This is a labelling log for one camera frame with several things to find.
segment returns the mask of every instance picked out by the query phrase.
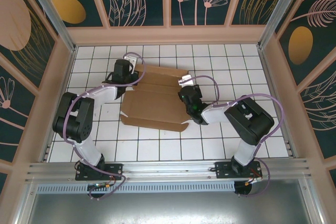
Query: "aluminum frame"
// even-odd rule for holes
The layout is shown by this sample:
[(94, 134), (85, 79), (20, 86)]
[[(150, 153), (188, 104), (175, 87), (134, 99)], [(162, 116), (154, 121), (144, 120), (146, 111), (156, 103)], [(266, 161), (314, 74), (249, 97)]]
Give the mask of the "aluminum frame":
[[(265, 158), (263, 160), (270, 169), (271, 179), (299, 179), (311, 176), (307, 160), (304, 158)], [(127, 183), (219, 180), (216, 178), (215, 173), (209, 170), (214, 167), (215, 162), (219, 161), (223, 160), (124, 162), (123, 174), (127, 177)], [(244, 179), (220, 180), (237, 181)], [(28, 170), (26, 183), (82, 184), (86, 183), (86, 181), (75, 181), (74, 163), (33, 163)]]
[(274, 8), (267, 24), (262, 33), (259, 46), (260, 49), (263, 49), (267, 43), (269, 42), (270, 38), (272, 37), (275, 29), (277, 28), (278, 24), (280, 23), (282, 17), (286, 13), (288, 7), (290, 6), (292, 0), (279, 0), (276, 7)]
[(304, 202), (309, 214), (311, 223), (325, 224), (328, 223), (323, 212), (320, 200), (316, 194), (316, 190), (311, 179), (301, 178), (299, 184), (302, 192)]
[(46, 12), (50, 21), (54, 25), (56, 31), (58, 31), (59, 36), (64, 41), (65, 45), (70, 51), (74, 51), (75, 43), (71, 39), (70, 34), (66, 26), (64, 25), (63, 21), (61, 20), (60, 16), (58, 15), (54, 5), (52, 4), (51, 0), (38, 0), (40, 5), (43, 7), (43, 10)]
[[(70, 74), (71, 74), (71, 70), (72, 70), (72, 67), (74, 65), (74, 61), (75, 61), (75, 58), (76, 58), (77, 50), (78, 50), (78, 47), (74, 48), (74, 50), (70, 52), (70, 57), (68, 59), (68, 67), (67, 67), (67, 70), (65, 72), (65, 75), (64, 75), (64, 78), (63, 78), (63, 81), (62, 81), (62, 84), (61, 84), (61, 88), (60, 88), (60, 90), (58, 92), (58, 95), (57, 95), (58, 96), (58, 102), (57, 102), (57, 104), (55, 104), (55, 107), (53, 108), (54, 113), (56, 113), (56, 110), (58, 108), (58, 104), (60, 102), (60, 98), (62, 97), (62, 95), (66, 91), (68, 80), (69, 80), (69, 77), (70, 77)], [(52, 128), (53, 120), (54, 120), (54, 118), (50, 118), (49, 130), (47, 131), (45, 140), (43, 141), (42, 150), (44, 150), (44, 151), (42, 153), (40, 153), (40, 156), (39, 156), (39, 159), (38, 159), (40, 161), (44, 160), (48, 144), (51, 143), (52, 139), (53, 139), (53, 135), (54, 135), (53, 128)]]
[[(261, 49), (258, 46), (257, 46), (257, 49), (258, 49), (258, 53), (259, 53), (259, 56), (260, 56), (262, 68), (263, 68), (264, 73), (265, 73), (266, 81), (267, 81), (267, 84), (269, 86), (270, 94), (273, 97), (279, 99), (279, 92), (278, 92), (276, 86), (274, 85), (274, 81), (273, 81), (274, 78), (269, 71), (269, 64), (268, 64), (267, 57), (265, 57), (264, 50)], [(281, 114), (281, 110), (279, 109), (278, 106), (275, 106), (275, 110), (276, 110), (277, 115)], [(288, 144), (289, 144), (289, 148), (290, 148), (290, 151), (292, 153), (292, 156), (293, 157), (299, 157), (298, 152), (295, 148), (294, 142), (292, 140), (292, 135), (290, 134), (290, 131), (289, 131), (289, 125), (288, 125), (286, 120), (284, 120), (283, 122), (284, 123), (281, 127), (281, 131), (283, 133), (283, 138), (288, 140)]]

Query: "flat cardboard sheet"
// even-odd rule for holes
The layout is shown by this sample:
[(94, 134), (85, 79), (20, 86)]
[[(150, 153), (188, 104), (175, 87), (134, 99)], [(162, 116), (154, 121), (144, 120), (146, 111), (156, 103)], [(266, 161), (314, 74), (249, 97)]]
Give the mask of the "flat cardboard sheet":
[[(139, 76), (143, 65), (136, 65)], [(126, 91), (121, 104), (121, 122), (125, 125), (147, 127), (167, 131), (184, 131), (190, 116), (179, 99), (181, 86), (178, 80), (187, 70), (146, 66), (143, 79), (134, 90)]]

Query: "metal extrusion bar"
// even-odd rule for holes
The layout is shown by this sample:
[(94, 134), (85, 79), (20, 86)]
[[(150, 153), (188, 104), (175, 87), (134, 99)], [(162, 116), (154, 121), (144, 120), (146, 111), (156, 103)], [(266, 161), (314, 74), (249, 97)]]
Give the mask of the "metal extrusion bar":
[[(74, 61), (75, 61), (75, 58), (76, 58), (77, 51), (78, 51), (78, 47), (76, 47), (74, 49), (74, 51), (70, 52), (70, 57), (69, 57), (68, 62), (67, 62), (68, 67), (67, 67), (65, 75), (63, 77), (61, 88), (58, 92), (58, 102), (57, 102), (57, 104), (55, 104), (55, 107), (53, 108), (53, 114), (56, 113), (60, 98), (62, 97), (62, 94), (65, 93), (65, 91), (66, 91), (66, 88), (67, 88), (67, 85), (68, 85), (68, 80), (70, 79), (70, 74), (71, 74), (72, 66), (74, 65)], [(50, 123), (49, 123), (49, 127), (48, 127), (49, 131), (46, 134), (46, 138), (45, 138), (44, 143), (43, 143), (44, 146), (43, 146), (42, 150), (44, 150), (44, 151), (41, 152), (40, 157), (38, 159), (40, 161), (44, 160), (44, 157), (46, 155), (47, 145), (52, 142), (52, 139), (53, 139), (53, 136), (54, 136), (54, 131), (53, 131), (53, 127), (52, 127), (53, 119), (54, 118), (50, 118)]]
[[(266, 80), (267, 80), (267, 83), (268, 83), (270, 94), (272, 96), (276, 97), (278, 100), (280, 100), (278, 90), (277, 90), (276, 85), (274, 84), (274, 81), (273, 81), (273, 76), (272, 76), (271, 72), (269, 71), (269, 64), (268, 64), (268, 61), (267, 61), (267, 57), (265, 56), (264, 50), (258, 48), (258, 53), (259, 53), (262, 68), (264, 70), (265, 77), (266, 77)], [(279, 106), (276, 105), (275, 109), (276, 109), (277, 115), (280, 115), (281, 111), (280, 111)], [(282, 124), (282, 127), (281, 127), (281, 132), (283, 133), (284, 139), (287, 139), (289, 141), (289, 148), (291, 150), (291, 153), (288, 153), (288, 154), (289, 155), (292, 154), (292, 156), (298, 157), (298, 152), (296, 151), (296, 148), (294, 146), (292, 136), (291, 136), (290, 131), (289, 131), (289, 125), (287, 123), (287, 120), (284, 120), (284, 123)]]
[[(263, 160), (270, 169), (271, 179), (310, 177), (307, 161), (303, 158), (265, 158)], [(218, 181), (216, 174), (209, 170), (218, 161), (124, 162), (123, 175), (127, 177), (127, 183)], [(220, 180), (237, 181), (239, 179)], [(26, 183), (85, 184), (86, 182), (75, 181), (74, 163), (33, 163), (26, 176)]]

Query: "purple cable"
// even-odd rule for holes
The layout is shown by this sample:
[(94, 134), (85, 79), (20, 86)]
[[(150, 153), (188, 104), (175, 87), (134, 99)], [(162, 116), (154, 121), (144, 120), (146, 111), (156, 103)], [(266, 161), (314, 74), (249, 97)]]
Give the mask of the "purple cable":
[[(210, 77), (210, 76), (196, 76), (196, 77), (192, 77), (192, 78), (190, 78), (188, 80), (185, 80), (183, 82), (180, 82), (180, 83), (183, 84), (183, 83), (186, 83), (187, 81), (194, 80), (194, 79), (197, 79), (197, 78), (200, 78), (200, 77), (209, 78), (209, 79), (211, 79), (214, 82), (214, 84), (216, 86), (216, 89), (217, 89), (217, 94), (218, 95), (216, 96), (216, 101), (214, 101), (212, 104), (218, 102), (219, 101), (219, 87), (218, 87), (217, 82), (212, 77)], [(228, 102), (227, 105), (233, 106), (236, 102), (239, 102), (239, 101), (241, 101), (241, 100), (243, 100), (245, 98), (248, 98), (248, 97), (267, 97), (267, 98), (270, 98), (270, 99), (272, 99), (273, 101), (275, 101), (278, 104), (278, 106), (279, 106), (279, 108), (281, 110), (281, 119), (280, 119), (278, 125), (274, 128), (274, 130), (272, 130), (270, 133), (268, 133), (265, 137), (263, 137), (260, 140), (259, 144), (257, 145), (257, 147), (256, 147), (256, 149), (255, 149), (255, 151), (253, 153), (253, 157), (256, 160), (260, 161), (265, 166), (265, 168), (267, 170), (267, 175), (268, 175), (266, 187), (261, 192), (256, 193), (256, 194), (252, 194), (252, 195), (244, 195), (245, 197), (255, 197), (255, 196), (259, 196), (259, 195), (263, 194), (267, 190), (267, 188), (269, 186), (269, 183), (270, 183), (270, 179), (271, 179), (271, 174), (270, 174), (268, 166), (266, 165), (266, 163), (262, 159), (256, 157), (256, 155), (257, 155), (257, 153), (258, 153), (261, 145), (263, 144), (263, 142), (267, 138), (269, 138), (271, 135), (273, 135), (282, 126), (282, 124), (284, 122), (283, 120), (285, 118), (285, 112), (283, 111), (283, 107), (282, 107), (281, 103), (276, 98), (274, 98), (274, 97), (272, 97), (272, 96), (270, 96), (268, 94), (261, 94), (261, 93), (244, 95), (244, 96), (242, 96), (242, 97), (240, 97), (240, 98), (238, 98), (238, 99), (236, 99), (236, 100), (234, 100), (232, 102)], [(220, 105), (213, 105), (214, 108), (218, 108), (218, 107), (221, 107), (221, 106), (223, 106), (223, 105), (222, 104), (220, 104)]]
[(82, 97), (84, 97), (84, 96), (86, 96), (86, 95), (89, 95), (89, 94), (92, 93), (92, 92), (101, 90), (101, 89), (103, 89), (103, 87), (128, 87), (128, 86), (134, 85), (134, 84), (138, 83), (139, 81), (141, 81), (141, 79), (143, 78), (143, 76), (144, 76), (144, 74), (145, 74), (145, 72), (146, 72), (146, 64), (145, 64), (145, 61), (143, 60), (143, 58), (142, 58), (140, 55), (138, 55), (138, 54), (135, 53), (135, 52), (127, 52), (126, 54), (123, 55), (122, 58), (124, 58), (126, 55), (129, 55), (129, 54), (134, 54), (134, 55), (136, 55), (138, 58), (140, 58), (140, 59), (142, 60), (142, 63), (143, 63), (143, 72), (142, 72), (141, 76), (138, 78), (138, 80), (133, 81), (132, 83), (129, 83), (129, 84), (104, 84), (104, 85), (100, 85), (100, 86), (98, 86), (98, 87), (95, 87), (95, 88), (93, 88), (93, 89), (90, 89), (90, 90), (88, 90), (88, 91), (85, 91), (83, 94), (78, 95), (78, 96), (73, 100), (73, 102), (72, 102), (71, 105), (69, 106), (68, 112), (67, 112), (67, 114), (66, 114), (66, 116), (65, 116), (65, 118), (64, 118), (64, 125), (63, 125), (63, 138), (64, 138), (64, 141), (65, 141), (66, 143), (68, 143), (68, 144), (71, 144), (71, 145), (74, 147), (73, 150), (75, 151), (75, 153), (77, 154), (77, 156), (78, 156), (82, 161), (84, 161), (88, 166), (90, 166), (92, 169), (94, 169), (94, 170), (96, 170), (96, 171), (98, 171), (98, 172), (100, 172), (100, 173), (107, 174), (107, 175), (110, 175), (110, 176), (122, 177), (122, 178), (123, 178), (123, 181), (122, 181), (122, 182), (121, 182), (121, 183), (120, 183), (114, 190), (112, 190), (112, 191), (109, 192), (108, 194), (104, 194), (104, 195), (101, 196), (100, 198), (93, 198), (92, 195), (91, 195), (92, 190), (90, 190), (90, 191), (89, 191), (89, 196), (90, 196), (91, 199), (95, 199), (95, 200), (102, 200), (102, 199), (104, 199), (104, 198), (110, 196), (111, 194), (113, 194), (116, 190), (119, 189), (119, 187), (120, 187), (122, 184), (125, 183), (125, 181), (126, 181), (126, 177), (125, 177), (124, 175), (121, 175), (121, 174), (117, 174), (117, 173), (108, 173), (108, 172), (105, 172), (104, 170), (100, 170), (100, 169), (94, 167), (93, 165), (91, 165), (86, 159), (84, 159), (83, 156), (80, 155), (80, 153), (77, 151), (77, 149), (75, 148), (75, 146), (73, 145), (73, 143), (72, 143), (71, 141), (67, 140), (67, 137), (66, 137), (66, 136), (67, 136), (67, 135), (66, 135), (67, 124), (68, 124), (68, 121), (69, 121), (69, 117), (70, 117), (71, 110), (72, 110), (72, 108), (75, 106), (76, 102), (77, 102), (80, 98), (82, 98)]
[(269, 138), (270, 136), (272, 136), (282, 126), (282, 124), (284, 122), (283, 120), (284, 120), (284, 117), (285, 117), (285, 112), (283, 111), (283, 107), (282, 107), (281, 103), (276, 98), (272, 97), (271, 95), (261, 94), (261, 93), (244, 95), (244, 96), (242, 96), (242, 97), (240, 97), (240, 98), (238, 98), (238, 99), (236, 99), (236, 100), (234, 100), (232, 102), (228, 102), (228, 105), (229, 106), (233, 106), (236, 102), (239, 102), (239, 101), (241, 101), (241, 100), (243, 100), (245, 98), (248, 98), (248, 97), (268, 97), (268, 98), (272, 99), (273, 101), (275, 101), (278, 104), (278, 106), (279, 106), (279, 108), (281, 110), (281, 118), (280, 118), (280, 121), (279, 121), (278, 125), (274, 128), (274, 130), (272, 130), (270, 133), (268, 133), (266, 136), (264, 136), (260, 140), (259, 144), (256, 147), (256, 150), (253, 153), (253, 156), (255, 157), (257, 155), (257, 152), (260, 149), (261, 145), (263, 144), (263, 142), (267, 138)]
[(212, 78), (212, 77), (210, 77), (210, 76), (195, 76), (195, 77), (191, 77), (190, 79), (187, 79), (185, 81), (181, 81), (180, 84), (184, 84), (184, 83), (186, 83), (188, 81), (195, 80), (197, 78), (208, 78), (208, 79), (210, 79), (210, 80), (212, 80), (214, 82), (214, 85), (215, 85), (215, 87), (217, 89), (216, 101), (212, 102), (211, 104), (214, 104), (214, 103), (218, 102), (219, 101), (219, 86), (218, 86), (217, 82), (215, 81), (215, 79)]

